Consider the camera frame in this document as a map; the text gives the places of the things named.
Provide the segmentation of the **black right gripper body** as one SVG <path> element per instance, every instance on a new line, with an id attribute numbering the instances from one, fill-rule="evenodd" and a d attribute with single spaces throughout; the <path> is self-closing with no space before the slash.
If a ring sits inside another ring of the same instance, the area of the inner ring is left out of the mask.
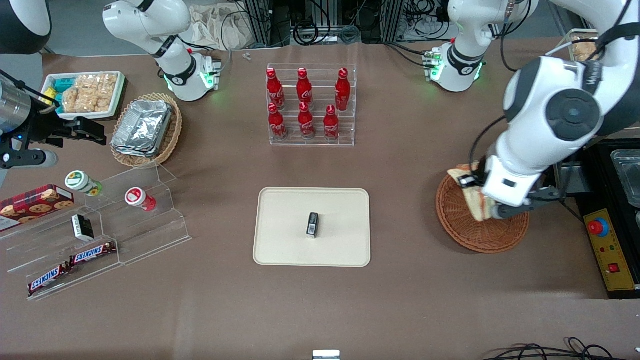
<path id="1" fill-rule="evenodd" d="M 58 116 L 55 110 L 47 111 L 46 105 L 34 105 L 23 116 L 21 124 L 22 148 L 27 150 L 32 144 L 53 143 L 62 148 L 64 139 L 75 140 L 71 123 Z"/>

